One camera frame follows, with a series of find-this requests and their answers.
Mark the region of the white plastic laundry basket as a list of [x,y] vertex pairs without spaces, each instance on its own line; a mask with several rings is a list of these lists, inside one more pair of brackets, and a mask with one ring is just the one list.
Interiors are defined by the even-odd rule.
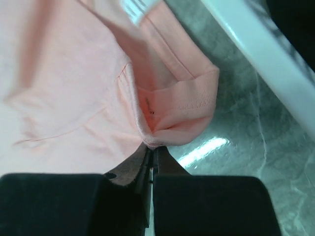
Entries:
[[315,134],[315,69],[271,18],[267,0],[206,0],[204,5],[310,135]]

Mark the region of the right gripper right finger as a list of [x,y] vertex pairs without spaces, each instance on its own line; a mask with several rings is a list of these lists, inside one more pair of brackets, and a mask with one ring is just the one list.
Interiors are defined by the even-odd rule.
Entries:
[[170,154],[167,147],[158,147],[153,151],[153,177],[156,176],[191,176]]

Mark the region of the pink t-shirt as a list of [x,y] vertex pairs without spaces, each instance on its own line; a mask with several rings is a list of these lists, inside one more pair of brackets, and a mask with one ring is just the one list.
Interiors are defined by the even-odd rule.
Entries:
[[187,144],[218,79],[162,0],[3,0],[0,173],[103,174]]

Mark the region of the black t-shirt in basket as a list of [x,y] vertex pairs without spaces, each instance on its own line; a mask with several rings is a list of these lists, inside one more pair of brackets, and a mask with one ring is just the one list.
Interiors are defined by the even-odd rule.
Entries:
[[311,69],[315,68],[315,1],[268,0],[271,18]]

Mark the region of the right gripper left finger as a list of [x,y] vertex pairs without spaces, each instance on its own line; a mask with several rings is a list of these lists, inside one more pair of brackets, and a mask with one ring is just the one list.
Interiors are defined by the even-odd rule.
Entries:
[[151,150],[142,143],[137,150],[104,176],[104,185],[114,189],[143,189],[148,182]]

